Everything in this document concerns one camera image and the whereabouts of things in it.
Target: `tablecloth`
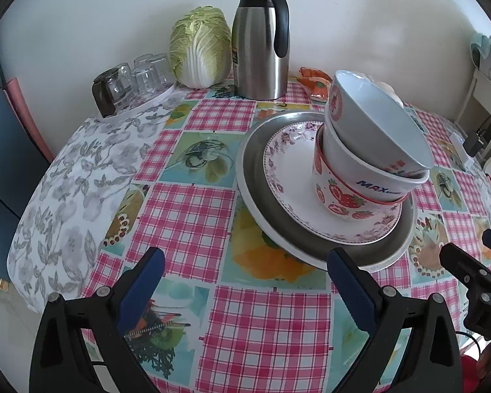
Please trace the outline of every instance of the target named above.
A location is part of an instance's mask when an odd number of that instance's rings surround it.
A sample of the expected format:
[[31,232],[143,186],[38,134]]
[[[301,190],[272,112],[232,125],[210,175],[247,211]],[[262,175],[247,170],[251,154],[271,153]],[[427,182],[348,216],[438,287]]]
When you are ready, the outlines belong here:
[[[362,349],[328,275],[278,248],[256,225],[236,188],[234,160],[252,124],[281,110],[322,110],[291,79],[274,102],[233,95],[232,80],[193,90],[176,107],[135,175],[101,246],[83,295],[113,285],[149,246],[166,274],[127,341],[162,392],[331,392]],[[465,329],[465,288],[440,266],[453,242],[491,268],[480,241],[491,227],[491,186],[467,171],[449,141],[453,125],[405,105],[435,157],[418,200],[407,252],[373,277],[402,294],[446,300]],[[378,389],[388,385],[407,342],[403,330]],[[94,351],[94,338],[86,332]]]
[[7,258],[11,282],[28,308],[43,312],[53,291],[66,300],[81,296],[122,198],[187,91],[172,87],[123,114],[86,119],[51,162]]

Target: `gray floral cloth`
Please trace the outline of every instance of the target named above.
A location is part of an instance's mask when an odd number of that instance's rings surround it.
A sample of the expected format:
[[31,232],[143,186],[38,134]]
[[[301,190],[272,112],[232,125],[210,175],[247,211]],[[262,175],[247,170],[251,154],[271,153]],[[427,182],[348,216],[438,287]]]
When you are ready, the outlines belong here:
[[185,91],[151,108],[87,119],[56,156],[22,215],[7,260],[30,309],[42,312],[52,291],[80,297],[132,178]]

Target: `screw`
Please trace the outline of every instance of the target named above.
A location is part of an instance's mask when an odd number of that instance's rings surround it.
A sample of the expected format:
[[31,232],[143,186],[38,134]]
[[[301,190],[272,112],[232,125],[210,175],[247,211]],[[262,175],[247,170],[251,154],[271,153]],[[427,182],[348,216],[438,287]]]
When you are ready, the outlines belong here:
[[388,297],[394,297],[396,295],[395,288],[389,285],[386,285],[384,288],[382,288],[382,292]]
[[110,292],[111,288],[104,285],[96,290],[96,295],[99,297],[105,297],[106,295],[109,295]]
[[436,303],[444,303],[444,296],[442,294],[439,294],[435,292],[433,295],[433,300],[436,301]]
[[47,297],[47,301],[49,301],[50,303],[54,303],[56,300],[58,300],[58,297],[60,297],[60,294],[58,294],[57,292],[52,292]]

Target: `metal tray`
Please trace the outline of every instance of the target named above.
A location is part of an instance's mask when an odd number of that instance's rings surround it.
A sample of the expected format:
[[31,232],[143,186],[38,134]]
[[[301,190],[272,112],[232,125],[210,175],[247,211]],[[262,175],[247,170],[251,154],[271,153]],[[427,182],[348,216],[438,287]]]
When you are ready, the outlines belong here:
[[402,204],[400,220],[385,238],[368,245],[339,245],[301,227],[285,212],[269,189],[262,161],[270,137],[294,122],[323,120],[322,112],[288,111],[252,127],[242,140],[237,155],[236,173],[240,194],[254,220],[267,236],[307,264],[327,270],[329,251],[343,247],[360,268],[368,272],[385,269],[406,252],[412,240],[416,220],[414,194],[410,194]]

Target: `orange bag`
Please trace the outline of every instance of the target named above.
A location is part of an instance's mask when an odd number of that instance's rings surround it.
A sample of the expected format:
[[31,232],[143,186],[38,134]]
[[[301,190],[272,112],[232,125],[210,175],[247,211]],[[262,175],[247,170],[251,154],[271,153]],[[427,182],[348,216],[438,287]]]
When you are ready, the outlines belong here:
[[304,66],[300,68],[300,73],[302,77],[297,78],[297,81],[304,86],[309,98],[321,103],[327,102],[329,85],[333,81],[331,77],[319,69]]

